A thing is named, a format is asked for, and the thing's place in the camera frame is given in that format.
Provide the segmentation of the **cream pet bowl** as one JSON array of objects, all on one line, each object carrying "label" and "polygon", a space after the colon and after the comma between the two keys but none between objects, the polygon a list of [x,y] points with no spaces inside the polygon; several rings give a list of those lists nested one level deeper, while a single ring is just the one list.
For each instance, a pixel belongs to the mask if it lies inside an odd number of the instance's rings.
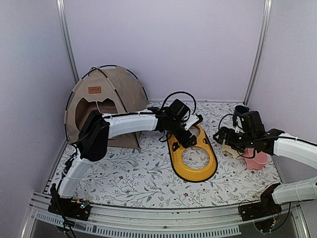
[{"label": "cream pet bowl", "polygon": [[226,144],[226,140],[223,140],[221,151],[231,154],[233,159],[241,156],[236,150],[232,149],[229,145]]}]

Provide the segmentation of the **yellow pet bowl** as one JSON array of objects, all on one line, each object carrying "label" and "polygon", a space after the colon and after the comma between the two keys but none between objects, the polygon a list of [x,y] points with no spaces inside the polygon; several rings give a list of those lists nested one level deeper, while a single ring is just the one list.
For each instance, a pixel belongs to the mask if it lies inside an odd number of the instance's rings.
[{"label": "yellow pet bowl", "polygon": [[209,180],[218,167],[216,155],[200,125],[192,126],[189,131],[197,138],[194,146],[185,149],[175,136],[167,141],[172,168],[180,178],[189,182]]}]

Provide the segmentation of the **pink pet bowl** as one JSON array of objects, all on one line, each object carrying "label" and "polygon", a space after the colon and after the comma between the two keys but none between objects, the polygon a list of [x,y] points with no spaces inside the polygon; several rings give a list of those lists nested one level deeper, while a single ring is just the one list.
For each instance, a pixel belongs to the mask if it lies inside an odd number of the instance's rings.
[{"label": "pink pet bowl", "polygon": [[257,152],[255,149],[247,149],[243,154],[248,170],[261,170],[268,162],[268,155],[264,152]]}]

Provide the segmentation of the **pink checkered cushion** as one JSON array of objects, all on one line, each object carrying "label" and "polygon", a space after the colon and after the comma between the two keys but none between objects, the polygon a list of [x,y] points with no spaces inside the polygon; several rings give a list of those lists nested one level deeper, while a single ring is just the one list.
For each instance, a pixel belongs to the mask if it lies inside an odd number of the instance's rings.
[{"label": "pink checkered cushion", "polygon": [[83,112],[89,114],[91,111],[97,110],[101,114],[116,114],[118,113],[115,103],[112,100],[103,102],[90,102],[84,108]]}]

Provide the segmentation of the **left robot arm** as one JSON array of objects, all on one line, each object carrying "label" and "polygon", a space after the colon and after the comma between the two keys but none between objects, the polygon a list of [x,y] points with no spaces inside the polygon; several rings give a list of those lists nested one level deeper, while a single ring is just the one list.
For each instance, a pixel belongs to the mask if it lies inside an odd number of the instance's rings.
[{"label": "left robot arm", "polygon": [[51,185],[52,198],[48,211],[61,215],[63,219],[88,219],[89,203],[84,200],[75,202],[72,195],[88,168],[106,156],[109,139],[139,131],[165,131],[188,148],[197,143],[196,136],[189,129],[202,120],[201,115],[191,112],[178,99],[168,107],[149,107],[137,112],[100,114],[92,111],[80,130],[78,140],[72,143],[75,152],[65,162],[59,183]]}]

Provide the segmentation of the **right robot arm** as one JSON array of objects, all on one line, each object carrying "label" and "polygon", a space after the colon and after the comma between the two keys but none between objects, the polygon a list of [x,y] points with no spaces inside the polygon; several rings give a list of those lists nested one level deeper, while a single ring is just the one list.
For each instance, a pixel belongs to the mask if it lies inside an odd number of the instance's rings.
[{"label": "right robot arm", "polygon": [[[252,149],[271,156],[281,156],[300,162],[309,167],[317,167],[316,143],[300,139],[283,130],[266,131],[259,112],[249,111],[233,116],[234,127],[219,126],[213,139],[238,153]],[[305,202],[317,198],[317,178],[312,177],[292,183],[274,183],[260,195],[257,203],[239,205],[238,212],[243,221],[279,215],[281,205]]]}]

